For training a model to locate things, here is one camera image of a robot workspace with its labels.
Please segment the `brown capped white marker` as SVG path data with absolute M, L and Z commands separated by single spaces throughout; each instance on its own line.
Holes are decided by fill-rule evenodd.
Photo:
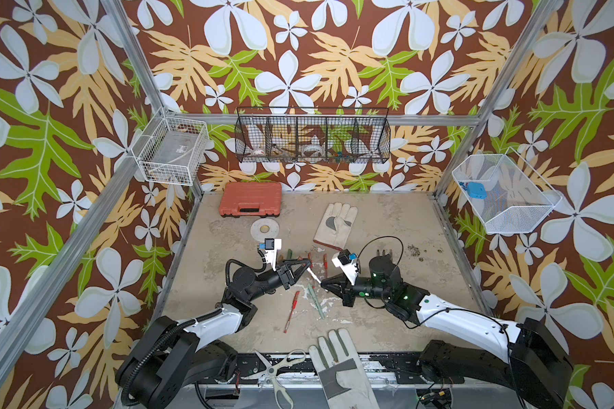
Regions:
M 310 276 L 314 279 L 314 281 L 316 281 L 320 285 L 322 281 L 317 277 L 317 275 L 312 271 L 312 269 L 308 267 L 307 271 L 310 274 Z

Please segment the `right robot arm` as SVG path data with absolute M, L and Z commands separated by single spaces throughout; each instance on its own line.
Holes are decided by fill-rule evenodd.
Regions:
M 389 255 L 371 259 L 368 277 L 360 276 L 358 258 L 348 251 L 336 254 L 332 264 L 340 274 L 324 279 L 320 286 L 344 306 L 353 307 L 358 298 L 377 299 L 410 329 L 427 327 L 472 344 L 468 349 L 429 342 L 420 354 L 427 378 L 474 378 L 510 388 L 536 408 L 564 406 L 573 365 L 542 322 L 499 320 L 449 303 L 404 281 Z

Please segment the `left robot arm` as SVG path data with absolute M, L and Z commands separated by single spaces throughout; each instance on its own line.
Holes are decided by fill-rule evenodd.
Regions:
M 222 337 L 246 328 L 258 309 L 253 301 L 288 290 L 310 270 L 307 259 L 253 269 L 230 259 L 225 264 L 225 289 L 215 310 L 185 321 L 162 315 L 132 348 L 116 374 L 124 407 L 165 408 L 180 388 L 235 372 L 237 352 Z

